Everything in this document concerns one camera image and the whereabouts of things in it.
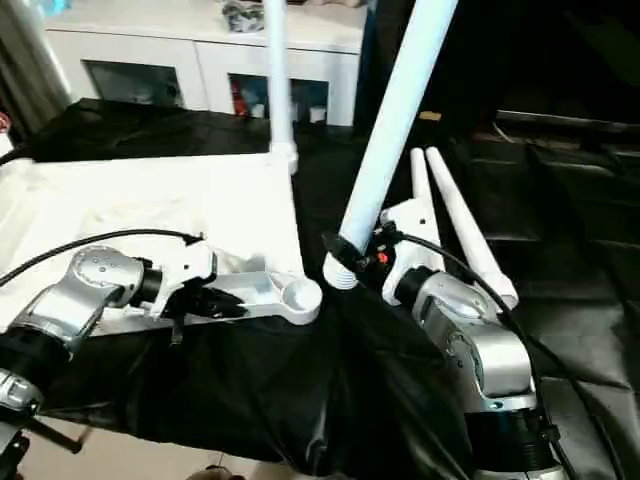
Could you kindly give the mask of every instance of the white shelf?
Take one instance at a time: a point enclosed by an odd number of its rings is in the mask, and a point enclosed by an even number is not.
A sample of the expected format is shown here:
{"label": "white shelf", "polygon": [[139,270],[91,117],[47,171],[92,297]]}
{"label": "white shelf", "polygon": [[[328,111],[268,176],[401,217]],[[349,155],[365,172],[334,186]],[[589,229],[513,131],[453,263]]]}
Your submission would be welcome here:
{"label": "white shelf", "polygon": [[[47,30],[265,45],[264,31],[231,33],[214,0],[74,0]],[[367,8],[289,5],[287,47],[359,55]]]}

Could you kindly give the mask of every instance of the black plastic sheet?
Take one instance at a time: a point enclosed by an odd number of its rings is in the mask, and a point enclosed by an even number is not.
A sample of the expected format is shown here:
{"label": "black plastic sheet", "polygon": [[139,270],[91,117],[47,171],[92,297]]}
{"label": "black plastic sheet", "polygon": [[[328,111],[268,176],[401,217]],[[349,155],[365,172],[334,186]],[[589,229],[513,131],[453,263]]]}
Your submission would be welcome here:
{"label": "black plastic sheet", "polygon": [[[265,151],[268,139],[261,120],[84,100],[5,160],[252,153]],[[56,383],[46,412],[158,442],[286,461],[307,474],[464,478],[468,447],[439,352],[375,294],[331,291],[322,280],[321,233],[338,228],[366,138],[301,127],[296,139],[303,259],[325,292],[316,322],[191,327],[178,350],[167,331],[93,338]],[[629,478],[640,478],[640,169],[491,142],[452,142],[442,152],[516,283],[517,318],[583,382]],[[403,158],[387,203],[410,191]],[[459,251],[439,202],[437,210],[444,245]],[[580,478],[613,478],[568,383],[536,361]]]}

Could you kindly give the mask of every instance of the white tube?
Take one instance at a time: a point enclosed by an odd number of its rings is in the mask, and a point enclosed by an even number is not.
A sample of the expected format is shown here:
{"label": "white tube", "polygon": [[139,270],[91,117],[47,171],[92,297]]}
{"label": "white tube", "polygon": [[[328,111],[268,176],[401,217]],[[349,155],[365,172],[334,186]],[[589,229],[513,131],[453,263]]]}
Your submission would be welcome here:
{"label": "white tube", "polygon": [[469,266],[502,297],[509,308],[514,308],[518,304],[516,289],[509,277],[500,270],[437,148],[427,149],[427,160]]}
{"label": "white tube", "polygon": [[427,163],[421,148],[411,149],[411,185],[413,187],[413,198],[431,198]]}
{"label": "white tube", "polygon": [[[426,228],[428,230],[425,239],[440,245],[440,232],[438,231],[436,211],[433,206],[433,197],[431,196],[427,163],[424,159],[424,151],[421,148],[411,149],[411,184],[413,186],[413,197],[420,200],[420,204],[424,209],[422,215],[427,221]],[[442,255],[438,255],[435,252],[431,252],[431,254],[432,259],[427,267],[444,272],[446,269]]]}
{"label": "white tube", "polygon": [[269,57],[269,117],[271,153],[289,161],[289,172],[298,169],[298,154],[291,125],[291,86],[287,69],[285,0],[264,0],[267,50]]}
{"label": "white tube", "polygon": [[[457,0],[417,0],[347,206],[340,235],[364,252],[451,23]],[[327,255],[324,276],[341,290],[355,275]]]}

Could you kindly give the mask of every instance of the black cable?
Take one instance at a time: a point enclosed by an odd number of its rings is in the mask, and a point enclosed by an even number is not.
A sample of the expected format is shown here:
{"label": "black cable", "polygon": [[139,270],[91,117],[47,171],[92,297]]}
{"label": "black cable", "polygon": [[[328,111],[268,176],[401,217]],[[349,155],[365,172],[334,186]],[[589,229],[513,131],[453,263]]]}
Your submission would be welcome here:
{"label": "black cable", "polygon": [[[616,451],[615,451],[615,449],[613,447],[613,443],[611,442],[611,439],[609,438],[609,434],[607,433],[606,429],[604,428],[604,425],[602,424],[602,421],[600,420],[600,418],[594,413],[593,408],[589,404],[589,399],[585,395],[584,390],[583,390],[582,386],[580,385],[580,383],[578,382],[578,380],[575,377],[575,375],[567,368],[567,366],[564,364],[564,362],[555,353],[553,353],[546,345],[544,345],[538,339],[536,339],[535,337],[529,335],[528,333],[526,333],[522,329],[520,324],[518,322],[516,322],[515,319],[513,318],[513,316],[511,315],[511,310],[509,309],[509,306],[504,302],[504,300],[502,300],[502,297],[500,297],[500,295],[498,295],[498,293],[493,288],[491,288],[491,286],[489,284],[487,284],[487,282],[480,275],[478,275],[473,269],[471,269],[469,266],[467,266],[467,264],[465,262],[463,262],[462,260],[457,258],[452,253],[448,252],[444,248],[440,247],[439,245],[431,243],[428,240],[424,240],[424,239],[422,239],[420,237],[416,237],[416,236],[409,235],[409,234],[402,233],[402,232],[398,232],[398,231],[396,231],[394,233],[391,233],[390,235],[392,236],[392,238],[394,240],[406,240],[408,242],[416,243],[418,245],[421,245],[421,246],[423,246],[423,247],[425,247],[425,248],[427,248],[429,250],[432,250],[432,251],[442,255],[444,258],[446,258],[447,260],[455,263],[458,267],[460,267],[462,270],[464,270],[464,272],[467,275],[469,275],[469,277],[471,277],[471,279],[473,281],[475,281],[478,285],[480,285],[480,287],[491,297],[491,299],[494,302],[496,302],[496,304],[502,310],[502,316],[499,317],[499,320],[502,322],[502,324],[505,327],[507,327],[510,330],[512,330],[518,336],[518,338],[524,344],[525,348],[527,348],[527,351],[530,350],[530,348],[528,348],[528,346],[531,345],[531,346],[534,346],[535,348],[537,348],[545,356],[547,356],[558,367],[558,369],[561,371],[561,373],[567,379],[567,381],[569,382],[569,384],[571,385],[571,387],[575,391],[576,395],[578,396],[578,399],[582,403],[585,411],[587,412],[587,416],[589,417],[589,420],[591,421],[591,424],[592,424],[592,426],[593,426],[593,428],[594,428],[594,430],[596,432],[596,435],[598,436],[598,439],[600,440],[603,448],[607,452],[607,455],[609,457],[609,461],[611,462],[611,466],[613,467],[614,473],[616,475],[616,479],[625,480],[625,474],[624,474],[624,471],[622,469],[622,466],[621,466],[621,463],[620,463],[620,459],[618,458],[618,455],[617,455],[617,453],[616,453]],[[539,377],[539,375],[538,375],[538,373],[537,373],[535,368],[532,368],[532,372],[533,372],[534,383],[536,385],[536,391],[537,391],[537,394],[538,394],[538,398],[540,400],[541,409],[542,409],[542,411],[543,411],[543,413],[545,415],[546,420],[551,425],[551,417],[550,417],[548,409],[544,405],[544,401],[542,400],[542,397],[541,397],[542,389],[541,389],[541,385],[540,385],[540,383],[541,383],[540,382],[540,377]],[[567,473],[569,478],[576,478],[577,479],[578,478],[577,474],[576,474],[573,466],[568,461],[567,455],[564,452],[564,449],[562,448],[560,443],[558,441],[552,441],[551,444],[552,444],[554,450],[556,451],[556,454],[558,455],[558,460],[560,460],[562,462],[562,465],[563,465],[563,467],[565,469],[565,472]]]}
{"label": "black cable", "polygon": [[89,245],[90,243],[102,242],[103,240],[109,240],[111,238],[128,237],[131,235],[160,235],[165,237],[177,237],[184,240],[184,242],[187,245],[191,245],[192,243],[202,240],[201,237],[196,237],[188,233],[176,232],[174,230],[162,230],[157,228],[134,228],[129,230],[118,230],[115,232],[92,235],[90,237],[74,240],[73,242],[69,242],[64,245],[60,245],[59,247],[52,248],[47,252],[41,253],[40,255],[37,255],[31,258],[30,260],[27,260],[19,267],[14,268],[9,273],[6,273],[2,277],[0,277],[0,288],[4,287],[11,280],[16,278],[18,275],[21,275],[31,267],[39,263],[42,263],[51,257],[60,255],[61,253],[64,253],[68,250],[73,250],[74,248],[83,247],[85,245]]}

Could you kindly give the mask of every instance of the robotic arm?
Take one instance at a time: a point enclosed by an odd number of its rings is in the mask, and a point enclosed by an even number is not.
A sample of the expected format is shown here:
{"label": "robotic arm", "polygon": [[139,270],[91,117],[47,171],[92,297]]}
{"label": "robotic arm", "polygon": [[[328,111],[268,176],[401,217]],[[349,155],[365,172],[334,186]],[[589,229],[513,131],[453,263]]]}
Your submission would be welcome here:
{"label": "robotic arm", "polygon": [[[205,242],[185,247],[174,260],[154,269],[150,261],[110,247],[84,248],[63,278],[40,292],[0,335],[0,479],[14,477],[29,446],[22,429],[36,431],[32,417],[105,308],[131,305],[147,317],[170,317],[176,343],[187,310],[213,318],[245,313],[239,298],[202,288],[215,278],[217,263]],[[40,432],[47,429],[39,425]],[[61,445],[73,443],[55,431],[45,433]]]}
{"label": "robotic arm", "polygon": [[[360,254],[340,236],[325,237],[325,244],[361,283],[384,296],[390,272],[403,263],[399,247],[408,243],[397,233],[392,222],[376,231],[373,255]],[[393,303],[411,312],[445,357],[465,415],[474,480],[564,480],[550,448],[557,431],[539,408],[529,355],[518,336],[499,324],[493,300],[424,265],[405,268],[397,279]]]}

